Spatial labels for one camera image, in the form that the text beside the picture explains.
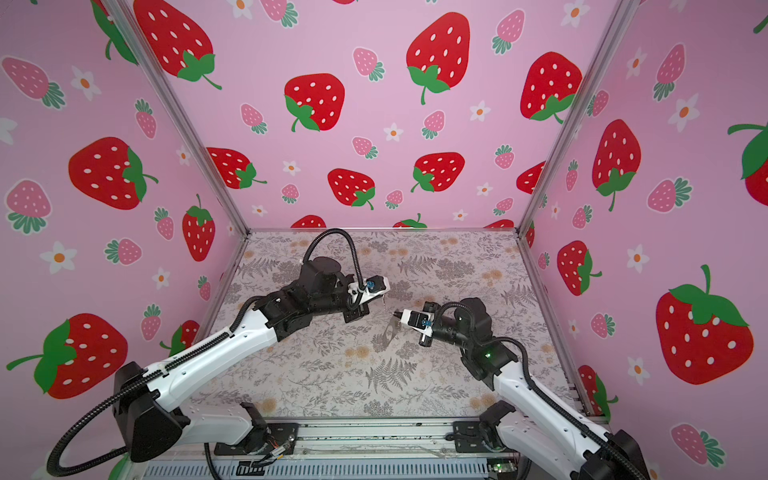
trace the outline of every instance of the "pink strawberry print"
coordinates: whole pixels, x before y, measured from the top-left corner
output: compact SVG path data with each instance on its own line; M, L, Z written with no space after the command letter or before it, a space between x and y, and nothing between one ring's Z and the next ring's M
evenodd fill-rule
M152 109L149 108L149 104L144 101L143 98L136 100L136 122L139 124L139 128L147 135L147 138L154 138L154 134L157 133L157 122L152 116Z
M160 307L153 303L144 311L144 319L141 320L141 336L149 342L157 335L160 324Z
M597 117L600 112L608 105L608 92L600 90L596 95L592 97L587 106L587 115L590 117Z
M523 35L525 12L517 9L504 17L496 27L496 36L493 38L493 51L496 55L503 55L507 50L512 50L512 44Z
M379 151L373 145L373 142L363 137L354 137L352 139L352 146L355 148L355 152L367 159L376 158L379 155Z
M660 214L668 214L673 208L685 205L693 190L687 178L678 177L674 182L667 178L648 195L648 208Z
M20 180L5 195L5 206L10 210L6 218L11 228L24 235L40 233L48 225L45 218L51 214L51 202L33 180Z
M299 200L299 189L294 184L287 184L281 190L283 201L287 204L294 204Z
M293 3L286 0L261 0L261 6L273 22L280 22L284 28L293 28L299 23L299 12Z
M200 290L200 298L206 302L210 300L210 282L208 278L203 275L197 280L197 288Z
M504 200L496 204L496 208L493 209L493 214L497 217L499 215L506 214L512 208L512 204L514 202L515 201L512 200L510 197L505 198Z
M578 162L571 160L571 163L568 165L568 173L565 175L565 189L569 192L576 186L576 180L578 179L578 172L576 170L578 170Z
M157 222L157 232L165 240L170 240L174 237L174 219L168 216L168 210L163 207L158 207L154 211L154 221Z
M681 423L670 430L675 445L699 465L710 463L714 468L725 465L725 452L720 443L704 430L699 432L692 425Z
M592 221L592 207L589 205L584 205L583 207L579 207L576 210L576 213L574 214L573 220L571 220L571 223L573 224L574 228L578 228L579 230L584 229L584 227L587 226L587 223L590 223Z
M538 256L538 267L542 270L546 270L549 266L549 253L543 252Z
M104 254L110 262L119 262L127 266L136 263L141 258L141 247L130 238L124 238L120 242L112 240L110 243L107 243L107 249L104 250Z
M656 73L654 99L662 101L674 90L674 82L683 74L685 69L685 45L678 43L672 47Z
M592 331L602 339L606 339L616 333L616 323L614 323L613 317L607 313L598 313L592 317L590 325L592 326Z
M502 170L507 170L512 166L512 162L515 161L515 154L512 153L512 147L509 145L502 145L496 149L496 160L494 162Z
M352 57L355 59L357 73L363 77L368 77L370 81L379 81L384 78L384 64L372 50L355 48Z
M422 135L427 140L431 140L437 137L437 133L440 132L445 126L445 112L437 110L429 114L424 119L424 128L422 128Z
M30 97L39 100L48 108L60 110L66 105L64 93L57 83L48 81L48 76L42 68L20 58L6 55L2 58L2 69L16 85L18 90Z
M240 106L240 116L243 118L243 123L248 125L252 132L259 135L266 133L264 116L256 108L248 104L242 104Z
M401 190L392 190L386 196L386 207L389 208L390 210L396 209L397 207L400 206L401 203L402 203Z

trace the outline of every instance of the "strawberry leaf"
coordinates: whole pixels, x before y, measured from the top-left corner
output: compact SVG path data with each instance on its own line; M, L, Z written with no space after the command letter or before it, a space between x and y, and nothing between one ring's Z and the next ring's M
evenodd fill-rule
M709 295L709 304L712 309L712 314L723 320L725 323L734 326L749 326L749 324L744 321L744 318L742 318L741 313L739 313L736 306L727 298L718 295Z

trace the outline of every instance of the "red strawberry print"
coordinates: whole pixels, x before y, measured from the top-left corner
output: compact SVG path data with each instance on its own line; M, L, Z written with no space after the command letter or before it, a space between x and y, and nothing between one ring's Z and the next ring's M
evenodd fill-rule
M428 192L442 192L456 182L465 163L464 157L456 152L424 155L413 166L413 180L418 183L411 193L416 187Z
M200 325L197 322L187 320L174 332L174 336L170 340L170 346L165 346L162 342L160 342L160 346L170 350L168 356L174 356L179 352L183 352L192 346L194 337L197 335L197 329L199 328Z
M525 232L525 239L528 242L528 248L533 247L534 238L536 238L536 228L533 224L533 220L531 220L531 227L528 228L527 232Z
M579 230L582 230L584 229L584 227L587 226L587 223L590 223L591 221L592 221L592 207L590 207L589 205L584 205L583 207L579 207L576 210L573 220L571 220L571 224L574 226L574 228L578 228Z
M520 8L498 23L496 36L493 38L493 51L496 55L503 55L507 50L512 50L512 44L523 35L524 24L525 12Z
M328 172L328 185L333 196L341 204L347 207L362 207L368 204L373 210L371 199L376 195L376 185L368 175L336 168Z
M102 0L91 0L91 7L94 11L94 18L96 18L96 23L98 24L101 31L109 37L107 47L104 50L104 56L107 57L107 60L112 59L110 56L110 50L114 44L115 50L118 51L122 58L125 58L134 65L138 65L138 61L136 61L134 53L125 43L123 35L118 30L118 27L114 24L114 21L111 19L109 13L107 13L107 9L104 7Z
M648 208L660 214L668 214L673 208L681 208L690 200L693 189L687 178L678 177L674 182L667 178L648 195Z
M506 219L496 220L494 223L486 225L483 228L515 228L515 222Z
M422 135L427 140L431 140L437 137L438 132L445 126L445 112L437 110L427 116L424 119L424 128L422 128Z
M252 132L258 135L266 133L264 116L256 108L248 104L242 104L240 106L240 116L243 118L243 123L248 125Z
M544 170L544 163L546 162L541 162L538 165L534 165L533 167L528 168L526 171L520 174L517 181L518 190L527 194L533 194L533 189L538 183L538 178L541 176L541 172Z
M181 220L181 232L187 242L187 248L193 260L202 262L208 256L210 246L214 243L216 224L210 212L203 208L200 195L197 195L197 205L193 205Z
M354 137L352 139L352 146L355 148L355 152L367 159L376 158L379 155L379 151L373 146L373 142L363 137Z
M565 189L569 192L576 186L576 180L578 180L578 162L571 160L568 164L568 173L565 175Z
M640 142L623 120L605 128L592 165L592 184L600 195L613 196L609 212L614 211L616 192L629 187L641 161Z
M607 391L603 381L589 365L582 365L578 368L579 377L581 377L581 383L584 384L584 389L587 390L587 397L589 397L589 403L592 404L592 409L596 415L605 415L606 421L611 421L611 407L609 403L616 403L619 401L617 396L614 396L612 400L608 399Z
M525 79L520 98L520 112L531 120L558 117L573 103L576 90L581 85L581 70L566 57L550 51L533 62Z
M512 204L514 202L515 201L510 197L505 198L496 204L496 208L493 209L493 214L497 217L506 214L509 210L512 209Z
M512 153L512 147L509 145L502 145L496 149L496 160L494 160L494 163L496 163L499 168L506 170L512 166L513 161L515 161L515 154Z
M264 180L256 180L256 168L250 163L248 157L239 151L213 147L208 147L206 150L216 164L221 180L224 180L224 184L229 188L239 190L250 187L253 182L266 183Z
M386 207L389 208L390 210L396 209L397 207L400 206L401 203L402 203L401 190L392 190L386 196Z
M326 228L326 222L317 215L307 215L298 219L291 228Z
M200 290L200 298L206 302L210 300L210 282L208 278L203 275L197 280L197 288Z
M113 239L110 243L107 243L107 249L104 250L104 255L110 262L121 265L131 265L136 263L141 258L141 247L130 238L124 238L118 242L117 239Z
M720 442L710 437L704 430L699 432L692 425L681 423L670 429L675 445L699 465L710 463L714 468L725 465L725 452Z
M600 112L608 105L608 92L600 90L597 94L592 96L592 99L587 105L587 115L590 117L597 117Z
M154 134L157 133L157 122L152 116L152 109L149 108L149 104L144 101L143 98L136 100L136 123L139 124L139 128L147 135L147 138L154 138Z
M280 193L283 194L283 201L289 205L299 200L299 189L294 184L287 184Z
M384 64L372 50L355 48L352 57L355 59L357 73L363 77L368 77L370 81L379 81L384 78Z
M542 270L546 270L549 266L549 253L543 252L538 256L538 267Z
M33 180L20 180L5 195L5 206L8 207L8 221L13 230L24 235L40 233L47 227L45 218L51 214L51 201L43 187Z
M411 80L432 93L450 90L464 78L469 63L469 20L456 12L435 20L408 47L406 64Z
M115 137L105 137L83 148L69 159L69 179L90 198L119 210L138 207L147 193L149 178L139 157Z
M728 128L728 134L741 130L760 131L744 148L741 156L741 178L750 196L763 205L768 205L768 125L733 125Z
M579 240L570 242L558 252L558 272L568 291L575 296L587 291L593 276L603 276L602 272L592 273L592 255Z
M154 211L154 221L157 222L157 232L165 239L174 237L174 219L168 216L168 210L158 207Z
M654 99L662 101L674 90L674 82L683 74L685 69L685 45L678 43L672 47L656 73Z
M413 220L412 218L409 218L408 220L400 220L398 223L392 225L392 228L426 228L426 223L421 222L422 215L419 214L416 220Z
M280 22L284 28L293 28L299 23L299 12L293 3L286 0L261 0L261 6L273 22Z
M144 319L141 320L141 336L148 342L157 335L160 329L160 307L154 303L144 311Z
M43 393L70 399L115 373L127 355L128 343L120 332L99 316L79 313L45 337L41 355L15 360L5 368L40 359L35 382Z
M598 313L592 317L590 325L592 327L592 331L602 339L606 339L616 333L616 323L614 322L613 317L607 313Z
M330 73L302 75L288 80L285 87L286 108L309 130L330 130L339 122L344 105L344 85Z
M136 0L136 21L160 66L174 77L188 81L205 78L214 71L214 46L191 18L163 0Z
M20 58L6 55L2 58L2 69L11 79L18 90L30 97L39 100L48 108L60 110L67 102L64 101L64 93L57 83L48 81L48 76L42 68Z
M710 295L710 268L702 265L707 291L681 285L656 305L656 327L667 366L677 378L701 385L742 366L752 355L749 325L730 300Z

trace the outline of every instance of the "pink wall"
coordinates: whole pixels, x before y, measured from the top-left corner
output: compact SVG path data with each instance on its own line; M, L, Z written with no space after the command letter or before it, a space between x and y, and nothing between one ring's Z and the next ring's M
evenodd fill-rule
M518 178L522 185L529 173L538 176L560 128L551 113L568 114L566 97L578 87L579 70L588 67L615 2L580 0L564 7L565 2L532 0L246 0L243 9L234 0L170 3L183 13L160 0L136 0L134 13L203 142L229 149L214 151L214 160L229 163L220 170L225 181L233 180L230 193L243 216L251 227L264 228L290 227L306 215L334 227L391 227L406 219L429 227L517 223L531 197L518 188ZM420 37L433 22L438 23ZM194 54L191 62L181 55L187 49ZM558 55L546 55L534 66L548 52ZM215 57L200 61L211 53ZM181 62L190 64L180 73ZM382 78L373 70L378 62ZM557 64L559 70L553 70ZM436 80L420 71L429 65L440 68ZM415 67L415 79L408 66ZM531 91L526 81L529 69L538 90ZM301 78L312 74L324 75ZM319 91L327 85L332 90ZM286 107L286 92L296 115L303 115L302 106L309 109L304 121L296 122ZM541 115L546 119L529 120L551 96L551 107ZM436 137L422 134L426 124ZM497 154L502 145L511 154ZM246 181L237 188L238 167L224 161L226 153L243 165L252 162L256 181L267 183ZM419 183L414 165L426 155L422 171L446 172ZM449 168L440 167L441 158ZM460 174L451 175L462 163ZM356 172L358 181L349 177L354 173L337 171L331 181L340 185L332 189L328 176L335 169ZM253 173L243 176L250 179ZM375 185L373 197L366 185ZM356 190L365 190L360 207L350 205ZM390 196L395 190L401 194ZM390 209L387 202L400 206Z
M107 59L107 44L90 2L13 2L0 18L0 190L11 220L0 228L2 364L43 354L44 340L50 340L43 358L3 369L4 478L47 478L36 474L46 452L112 393L111 374L123 361L146 365L164 358L168 350L161 341L170 346L183 322L204 321L212 300L201 297L198 279L207 277L214 296L238 241L227 235L227 215L197 165L180 162L181 139L141 69L115 45ZM65 104L47 108L45 94L63 97ZM151 118L141 115L151 138L137 122L141 98L152 109ZM114 139L83 150L108 137ZM127 146L158 184L136 175ZM131 162L130 173L125 161ZM147 189L138 202L141 178ZM23 179L34 183L15 188ZM41 192L45 198L37 196ZM183 218L197 206L196 194L216 227L203 261L193 259L182 238ZM173 226L163 220L158 229L158 207ZM130 239L141 249L140 258L135 248L118 248L113 263L104 252L113 239ZM159 269L167 283L160 286ZM152 305L159 314L145 315ZM94 424L70 448L69 465L122 445L111 415ZM103 480L115 462L78 477Z
M607 105L584 117L535 219L532 250L596 406L639 441L653 478L754 478L768 394L768 150L765 131L728 130L765 125L768 68L757 59L768 31L753 29L768 12L759 2L685 3L637 10L601 83ZM654 86L663 94L670 82L671 93L654 100ZM615 180L606 177L613 167L623 174ZM743 167L758 171L745 182ZM572 250L575 240L583 245ZM584 248L602 276L582 292Z

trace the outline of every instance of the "table surface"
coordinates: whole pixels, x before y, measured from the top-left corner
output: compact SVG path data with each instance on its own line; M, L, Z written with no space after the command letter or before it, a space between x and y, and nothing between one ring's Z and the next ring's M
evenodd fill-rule
M462 365L458 348L418 345L418 333L392 316L477 296L496 336L527 347L531 374L572 405L558 355L520 257L515 236L492 230L381 230L350 232L362 274L389 278L385 302L345 324L325 315L284 341L255 353L211 380L191 401L204 405L253 402L265 417L477 416L498 400ZM247 245L213 331L231 323L242 302L287 285L316 232L257 232ZM354 273L341 236L327 237L313 254L337 259Z

